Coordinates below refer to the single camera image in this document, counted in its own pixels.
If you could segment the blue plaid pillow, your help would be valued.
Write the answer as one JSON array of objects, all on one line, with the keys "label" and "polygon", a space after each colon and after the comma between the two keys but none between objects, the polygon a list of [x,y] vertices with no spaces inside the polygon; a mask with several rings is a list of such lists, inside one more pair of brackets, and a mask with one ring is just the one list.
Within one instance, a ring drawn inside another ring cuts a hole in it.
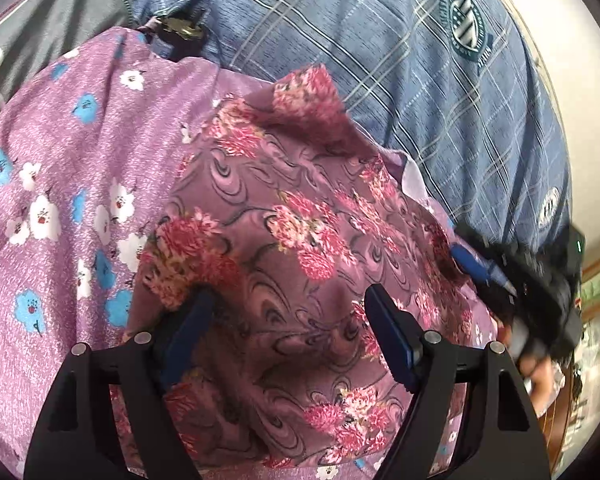
[{"label": "blue plaid pillow", "polygon": [[132,0],[183,13],[209,61],[274,81],[322,64],[349,115],[407,152],[457,221],[542,247],[571,217],[562,118],[507,0]]}]

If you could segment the purple flowered cloth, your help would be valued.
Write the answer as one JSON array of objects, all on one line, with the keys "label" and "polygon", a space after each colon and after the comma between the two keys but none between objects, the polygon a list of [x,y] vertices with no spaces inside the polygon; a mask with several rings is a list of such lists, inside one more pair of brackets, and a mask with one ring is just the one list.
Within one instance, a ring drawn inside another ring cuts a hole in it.
[{"label": "purple flowered cloth", "polygon": [[[128,322],[140,254],[196,135],[222,102],[272,84],[201,58],[163,60],[138,32],[115,27],[42,70],[1,111],[0,461],[10,472],[23,472],[70,348],[136,334]],[[431,200],[405,156],[372,143],[400,167],[403,191]],[[200,470],[309,479],[246,464]]]}]

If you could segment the maroon floral patterned garment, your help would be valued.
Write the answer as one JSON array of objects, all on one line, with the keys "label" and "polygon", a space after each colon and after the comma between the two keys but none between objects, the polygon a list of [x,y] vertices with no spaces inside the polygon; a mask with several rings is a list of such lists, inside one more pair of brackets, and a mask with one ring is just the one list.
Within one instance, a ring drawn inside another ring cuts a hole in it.
[{"label": "maroon floral patterned garment", "polygon": [[220,296],[166,406],[187,453],[215,474],[363,479],[411,403],[364,311],[381,284],[454,344],[493,332],[453,263],[448,219],[343,109],[323,66],[221,103],[196,135],[140,254],[128,330],[197,286]]}]

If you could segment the small black device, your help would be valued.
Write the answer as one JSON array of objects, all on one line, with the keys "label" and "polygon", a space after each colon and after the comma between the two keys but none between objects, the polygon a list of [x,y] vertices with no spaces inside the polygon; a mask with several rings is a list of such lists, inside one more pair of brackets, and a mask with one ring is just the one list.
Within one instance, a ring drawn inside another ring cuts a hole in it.
[{"label": "small black device", "polygon": [[145,35],[152,52],[172,62],[201,55],[208,39],[208,29],[184,11],[153,16],[140,32]]}]

